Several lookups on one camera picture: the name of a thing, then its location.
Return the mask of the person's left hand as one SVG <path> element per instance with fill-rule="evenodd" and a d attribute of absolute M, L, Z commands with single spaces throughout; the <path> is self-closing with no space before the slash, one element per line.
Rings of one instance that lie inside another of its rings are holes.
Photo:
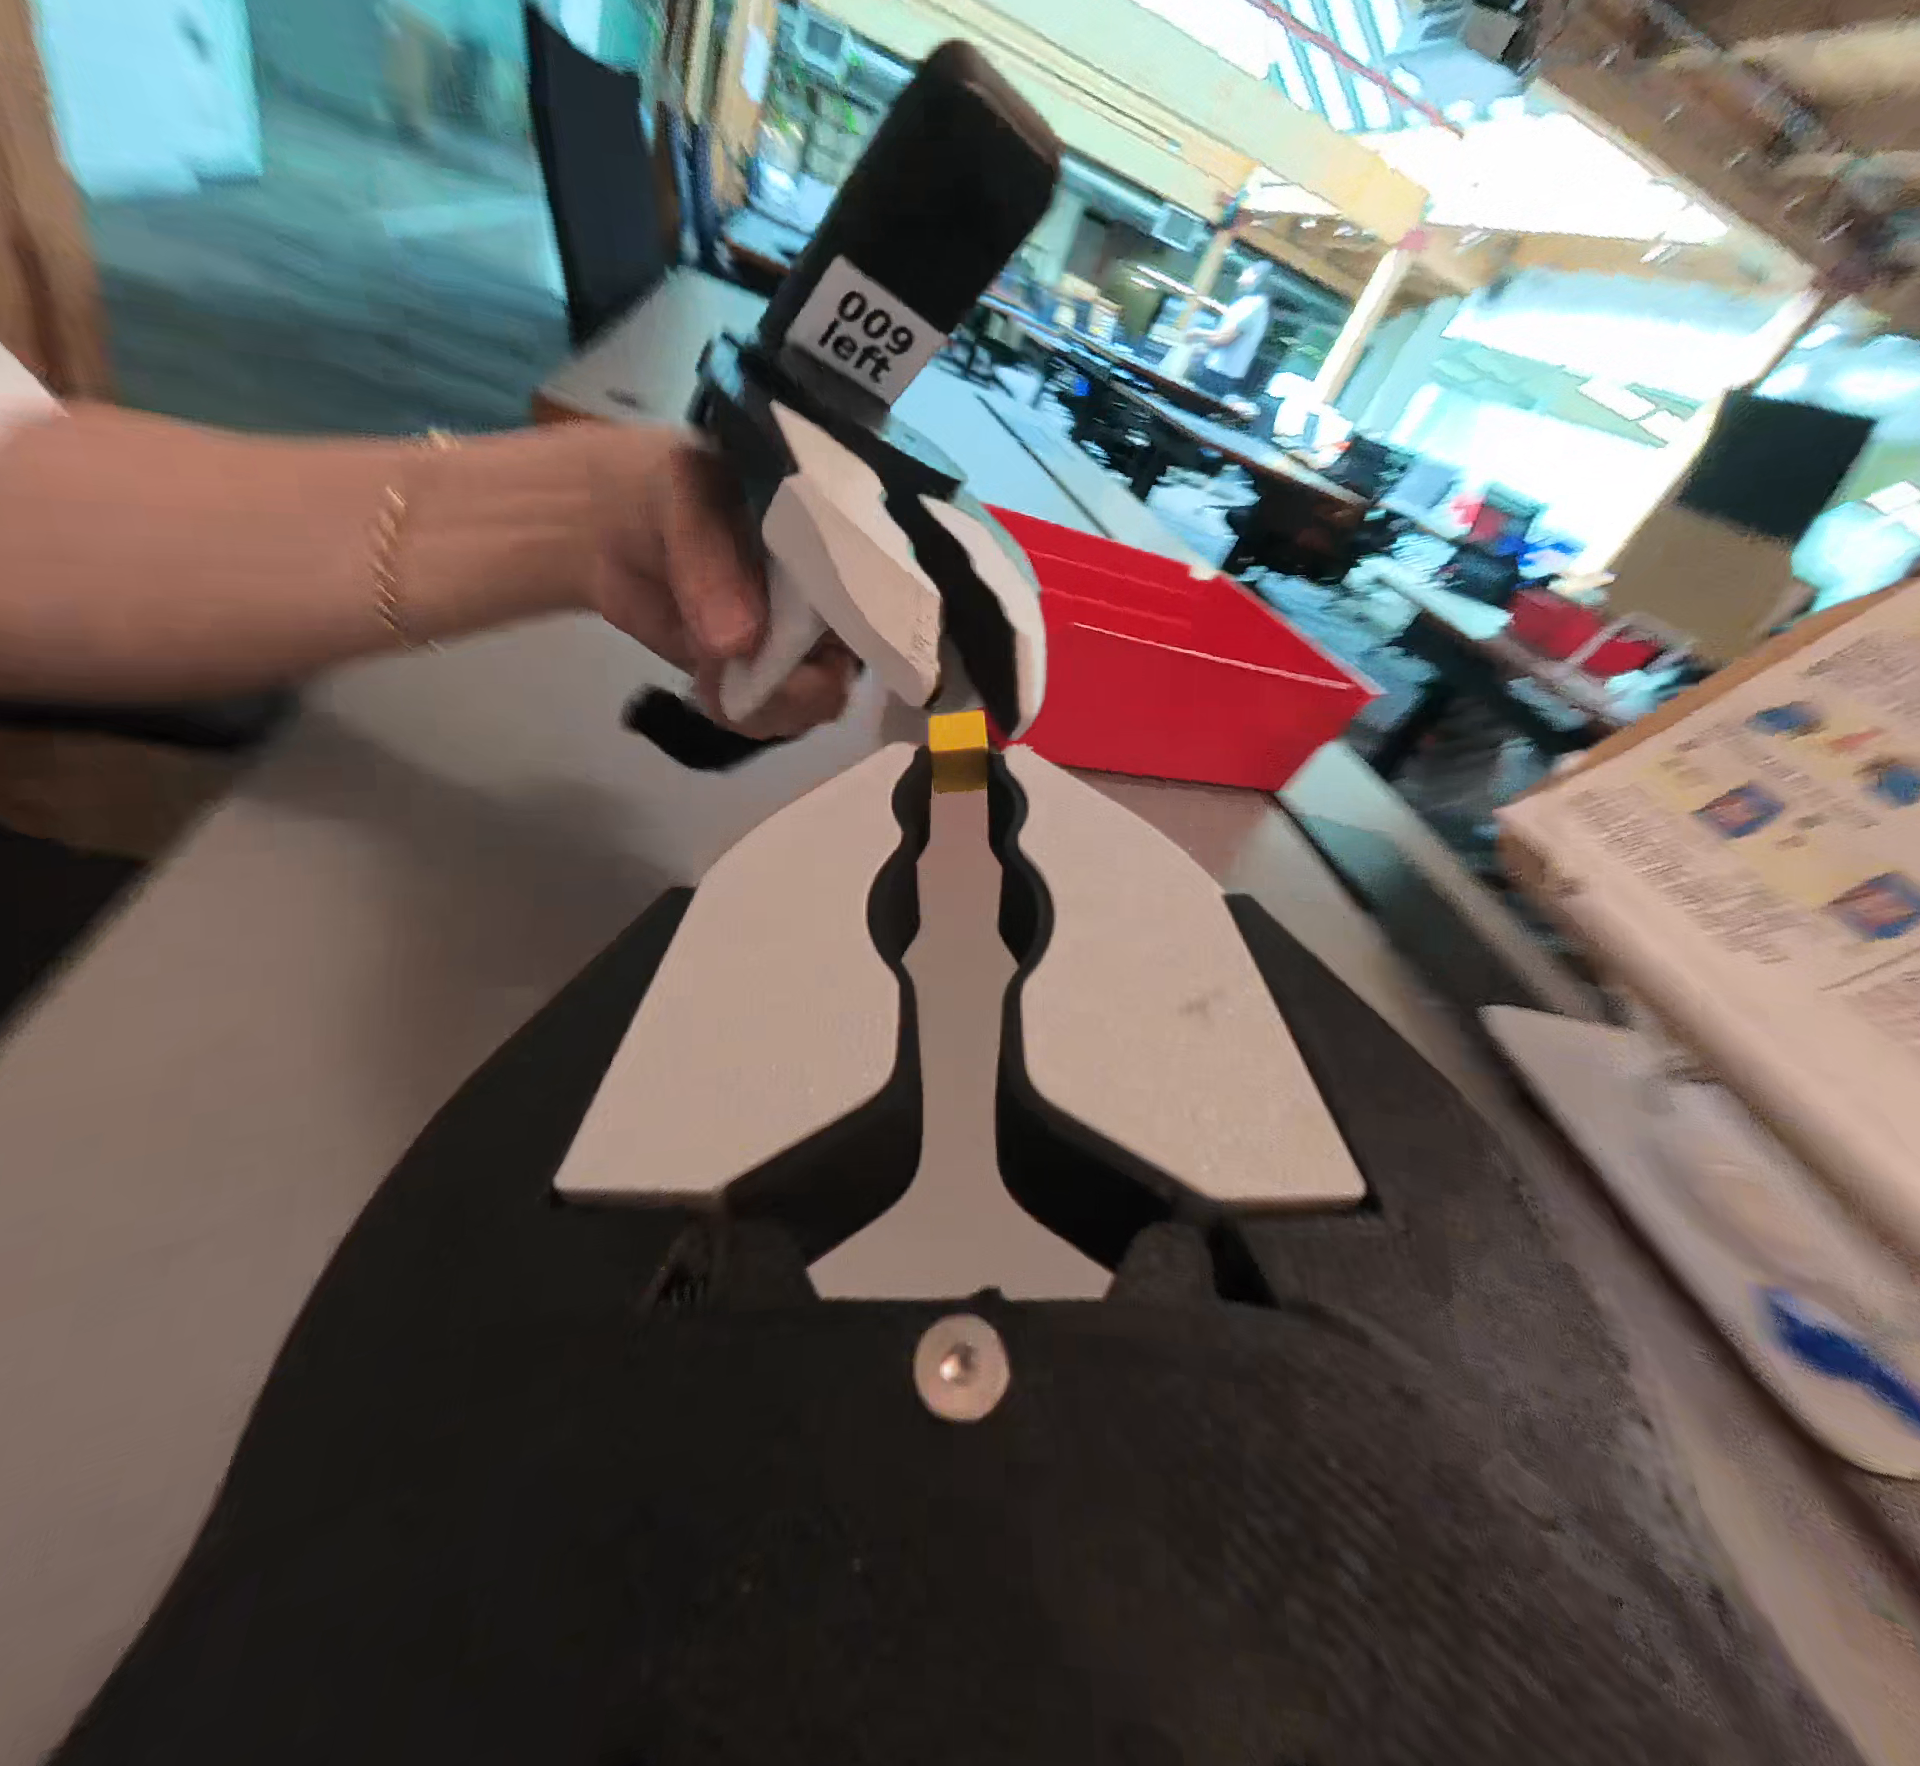
<path fill-rule="evenodd" d="M 756 741 L 843 717 L 858 659 L 826 640 L 756 708 L 721 695 L 724 673 L 768 640 L 769 592 L 758 523 L 719 452 L 692 429 L 583 427 L 589 607 L 689 673 L 703 713 Z"/>

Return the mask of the wooden pillar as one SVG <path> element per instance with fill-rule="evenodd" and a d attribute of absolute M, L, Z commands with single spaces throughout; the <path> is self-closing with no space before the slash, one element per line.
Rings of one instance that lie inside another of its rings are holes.
<path fill-rule="evenodd" d="M 62 398 L 115 398 L 98 268 L 30 0 L 4 0 L 4 340 Z"/>

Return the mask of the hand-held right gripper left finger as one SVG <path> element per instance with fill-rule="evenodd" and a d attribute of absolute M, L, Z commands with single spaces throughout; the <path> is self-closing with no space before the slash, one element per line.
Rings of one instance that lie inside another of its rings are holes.
<path fill-rule="evenodd" d="M 556 1172 L 568 1204 L 781 1225 L 819 1262 L 922 1166 L 922 752 L 743 835 L 680 920 Z"/>

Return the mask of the grey ceiling heater unit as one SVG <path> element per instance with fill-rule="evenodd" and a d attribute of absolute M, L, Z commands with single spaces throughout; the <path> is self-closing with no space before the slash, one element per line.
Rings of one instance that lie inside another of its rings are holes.
<path fill-rule="evenodd" d="M 1391 57 L 1438 115 L 1490 113 L 1524 95 L 1524 13 L 1477 0 L 1432 0 L 1408 21 Z"/>

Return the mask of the long office desk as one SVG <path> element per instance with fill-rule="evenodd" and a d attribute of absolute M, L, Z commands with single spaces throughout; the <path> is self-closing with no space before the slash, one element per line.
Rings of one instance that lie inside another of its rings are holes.
<path fill-rule="evenodd" d="M 1047 327 L 1001 299 L 986 299 L 985 313 L 1039 352 L 1043 386 L 1053 386 L 1065 403 L 1072 452 L 1101 459 L 1136 501 L 1148 501 L 1174 468 L 1207 477 L 1231 468 L 1254 490 L 1265 523 L 1308 552 L 1347 545 L 1376 516 L 1374 501 L 1358 490 L 1230 423 L 1225 403 L 1118 345 Z"/>

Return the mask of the black office chair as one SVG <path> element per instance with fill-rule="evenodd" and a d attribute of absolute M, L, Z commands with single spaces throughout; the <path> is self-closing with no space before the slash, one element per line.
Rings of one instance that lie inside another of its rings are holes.
<path fill-rule="evenodd" d="M 642 77 L 580 50 L 523 2 L 528 106 L 560 255 L 566 322 L 586 347 L 670 273 Z"/>

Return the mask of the white wood-edged table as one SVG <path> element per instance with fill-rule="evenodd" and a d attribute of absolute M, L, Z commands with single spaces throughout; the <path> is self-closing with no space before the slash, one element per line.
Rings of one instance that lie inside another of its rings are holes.
<path fill-rule="evenodd" d="M 571 356 L 532 393 L 532 420 L 684 419 L 695 369 L 715 333 L 749 330 L 763 299 L 713 274 L 676 269 L 636 313 Z M 933 365 L 908 386 L 902 414 L 964 471 L 976 499 L 1071 530 L 1121 538 L 1128 501 L 1121 486 L 1067 492 L 1063 481 L 1007 429 L 983 388 Z"/>

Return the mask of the printed instruction sheet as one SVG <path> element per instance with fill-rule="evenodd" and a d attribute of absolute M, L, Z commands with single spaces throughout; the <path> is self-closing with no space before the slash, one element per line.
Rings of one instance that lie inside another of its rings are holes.
<path fill-rule="evenodd" d="M 1789 627 L 1499 813 L 1502 859 L 1917 1259 L 1917 587 Z"/>

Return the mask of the red plastic bin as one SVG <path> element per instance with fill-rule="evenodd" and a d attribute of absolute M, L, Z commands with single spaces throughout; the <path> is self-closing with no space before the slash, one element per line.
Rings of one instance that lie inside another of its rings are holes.
<path fill-rule="evenodd" d="M 999 509 L 1043 589 L 1027 747 L 1060 766 L 1282 791 L 1380 689 L 1237 579 Z"/>

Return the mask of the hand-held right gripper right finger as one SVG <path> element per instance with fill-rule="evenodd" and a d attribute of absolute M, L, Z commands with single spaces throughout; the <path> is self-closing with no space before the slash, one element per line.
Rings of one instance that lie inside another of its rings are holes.
<path fill-rule="evenodd" d="M 994 757 L 999 1177 L 1094 1263 L 1138 1234 L 1345 1213 L 1370 1185 L 1247 924 L 1177 839 L 1029 747 Z"/>

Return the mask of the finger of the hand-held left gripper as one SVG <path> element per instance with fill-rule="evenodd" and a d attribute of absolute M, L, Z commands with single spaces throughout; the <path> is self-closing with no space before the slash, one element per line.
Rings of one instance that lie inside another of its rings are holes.
<path fill-rule="evenodd" d="M 902 700 L 941 684 L 945 600 L 893 520 L 878 475 L 787 407 L 773 409 L 793 468 L 763 515 L 769 617 L 763 695 L 835 636 Z"/>
<path fill-rule="evenodd" d="M 1017 745 L 1047 692 L 1043 584 L 1027 555 L 990 506 L 960 492 L 918 499 L 916 560 L 945 606 L 945 668 Z"/>

